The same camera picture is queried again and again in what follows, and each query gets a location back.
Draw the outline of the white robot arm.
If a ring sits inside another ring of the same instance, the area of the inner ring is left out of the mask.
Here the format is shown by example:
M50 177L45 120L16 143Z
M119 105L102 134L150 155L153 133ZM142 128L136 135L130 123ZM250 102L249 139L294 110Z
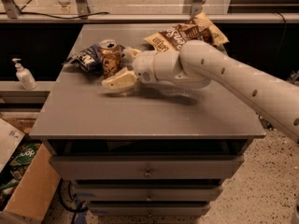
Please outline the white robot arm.
M143 51L131 69L123 68L102 85L119 92L131 89L136 82L161 81L191 89L215 81L299 142L299 87L239 62L201 40L189 41L179 51Z

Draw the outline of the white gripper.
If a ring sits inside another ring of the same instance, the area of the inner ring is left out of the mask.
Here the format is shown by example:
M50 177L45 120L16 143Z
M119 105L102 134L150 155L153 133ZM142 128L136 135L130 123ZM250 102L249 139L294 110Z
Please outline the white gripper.
M102 86L108 92L120 92L131 89L137 82L137 78L142 83L155 83L157 81L154 75L154 58L157 52L155 50L143 51L125 47L122 50L122 60L125 63L133 62L134 71L122 68L114 76L102 81Z

